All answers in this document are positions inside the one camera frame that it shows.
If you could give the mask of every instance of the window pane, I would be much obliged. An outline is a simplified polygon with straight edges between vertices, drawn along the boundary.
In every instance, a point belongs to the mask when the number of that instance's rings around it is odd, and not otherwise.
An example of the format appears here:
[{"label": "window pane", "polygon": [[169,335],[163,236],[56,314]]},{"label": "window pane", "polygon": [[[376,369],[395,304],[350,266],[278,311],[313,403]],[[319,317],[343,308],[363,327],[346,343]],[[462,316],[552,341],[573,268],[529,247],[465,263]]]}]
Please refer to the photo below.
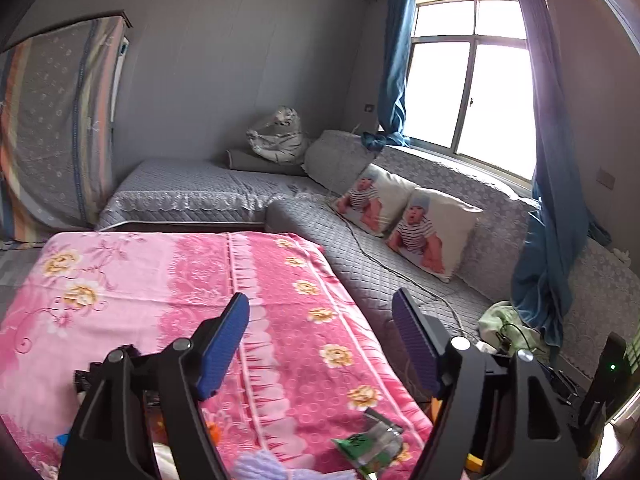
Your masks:
[{"label": "window pane", "polygon": [[451,146],[468,58],[469,43],[415,45],[406,88],[405,135]]},{"label": "window pane", "polygon": [[529,53],[478,45],[458,152],[527,180],[536,165],[536,125]]},{"label": "window pane", "polygon": [[525,40],[520,4],[513,0],[480,0],[476,34]]},{"label": "window pane", "polygon": [[419,7],[414,36],[474,33],[474,3],[449,2]]}]

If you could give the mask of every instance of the gray wall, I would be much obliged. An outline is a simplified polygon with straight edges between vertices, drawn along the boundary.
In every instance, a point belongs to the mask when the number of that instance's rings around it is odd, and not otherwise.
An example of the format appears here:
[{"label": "gray wall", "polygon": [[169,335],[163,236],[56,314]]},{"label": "gray wall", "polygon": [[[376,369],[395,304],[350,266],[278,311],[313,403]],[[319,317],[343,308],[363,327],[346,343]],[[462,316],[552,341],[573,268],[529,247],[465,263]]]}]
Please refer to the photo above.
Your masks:
[{"label": "gray wall", "polygon": [[[587,206],[610,231],[614,247],[629,250],[640,273],[640,56],[603,0],[549,0],[561,49],[566,103]],[[377,127],[386,0],[370,1],[342,129]],[[613,190],[596,181],[602,168]]]},{"label": "gray wall", "polygon": [[364,0],[37,0],[14,40],[113,9],[133,24],[114,132],[120,178],[152,156],[220,158],[280,104],[314,135],[340,126]]}]

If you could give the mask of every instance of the mattress leaning against wall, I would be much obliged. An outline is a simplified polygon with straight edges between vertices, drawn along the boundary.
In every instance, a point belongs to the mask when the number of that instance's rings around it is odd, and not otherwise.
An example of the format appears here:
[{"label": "mattress leaning against wall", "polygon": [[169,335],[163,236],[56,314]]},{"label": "mattress leaning against wall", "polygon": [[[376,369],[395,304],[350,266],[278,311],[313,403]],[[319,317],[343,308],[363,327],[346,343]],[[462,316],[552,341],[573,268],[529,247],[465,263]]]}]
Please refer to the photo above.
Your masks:
[{"label": "mattress leaning against wall", "polygon": [[113,190],[111,100],[125,20],[39,34],[0,54],[4,247],[88,229]]}]

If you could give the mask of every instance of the window frame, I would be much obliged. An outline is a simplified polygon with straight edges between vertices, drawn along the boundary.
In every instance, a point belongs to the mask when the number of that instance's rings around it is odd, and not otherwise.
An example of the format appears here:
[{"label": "window frame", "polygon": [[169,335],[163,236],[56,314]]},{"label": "window frame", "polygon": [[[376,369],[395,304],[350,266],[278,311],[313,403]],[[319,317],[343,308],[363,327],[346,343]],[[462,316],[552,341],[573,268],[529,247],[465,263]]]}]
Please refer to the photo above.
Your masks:
[{"label": "window frame", "polygon": [[[414,37],[415,27],[417,26],[417,21],[418,21],[418,14],[420,12],[421,7],[450,3],[450,2],[469,2],[469,1],[474,2],[474,33],[473,34],[448,34],[444,36]],[[510,46],[513,48],[522,48],[524,50],[528,50],[527,40],[523,40],[521,38],[506,38],[503,36],[486,36],[482,34],[476,34],[476,27],[478,25],[478,7],[479,7],[480,1],[481,0],[436,0],[433,2],[424,2],[416,5],[414,27],[412,29],[412,37],[411,37],[411,51],[409,53],[409,63],[407,65],[407,70],[406,70],[407,80],[409,79],[409,74],[411,73],[411,67],[414,61],[415,46],[417,44],[469,43],[469,59],[466,66],[465,84],[463,86],[462,98],[460,100],[460,108],[458,109],[458,118],[456,121],[456,128],[454,130],[453,139],[451,141],[451,146],[450,147],[441,146],[439,144],[435,144],[427,140],[410,137],[412,142],[412,147],[418,148],[420,150],[426,150],[427,152],[436,153],[438,155],[444,155],[448,158],[452,158],[453,160],[470,164],[472,166],[475,166],[476,168],[481,168],[482,170],[485,170],[493,174],[494,176],[498,176],[501,180],[507,180],[508,182],[513,183],[518,187],[521,187],[525,190],[530,190],[532,187],[532,180],[526,179],[516,173],[511,173],[511,171],[505,170],[504,168],[500,168],[498,166],[494,166],[493,164],[490,164],[483,160],[479,160],[471,156],[458,153],[458,147],[460,145],[460,139],[462,137],[462,129],[465,124],[466,112],[469,109],[469,101],[471,98],[471,84],[473,82],[474,69],[476,66],[476,52],[478,50],[478,45],[490,44],[490,45],[498,45],[498,46]]]}]

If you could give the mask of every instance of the pink bedspread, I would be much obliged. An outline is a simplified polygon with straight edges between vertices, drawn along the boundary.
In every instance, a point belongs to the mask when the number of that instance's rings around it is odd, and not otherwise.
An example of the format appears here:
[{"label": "pink bedspread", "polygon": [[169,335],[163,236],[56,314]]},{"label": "pink bedspread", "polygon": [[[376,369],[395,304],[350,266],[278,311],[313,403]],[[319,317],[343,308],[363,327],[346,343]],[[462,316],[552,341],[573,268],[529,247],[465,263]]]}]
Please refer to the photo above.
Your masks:
[{"label": "pink bedspread", "polygon": [[69,233],[53,237],[0,329],[0,414],[31,463],[54,478],[78,410],[76,369],[133,344],[156,352],[215,317],[234,292],[251,321],[217,396],[228,468],[266,448],[288,467],[348,469],[330,438],[374,407],[405,428],[388,480],[408,478],[431,423],[393,374],[318,246],[296,235]]}]

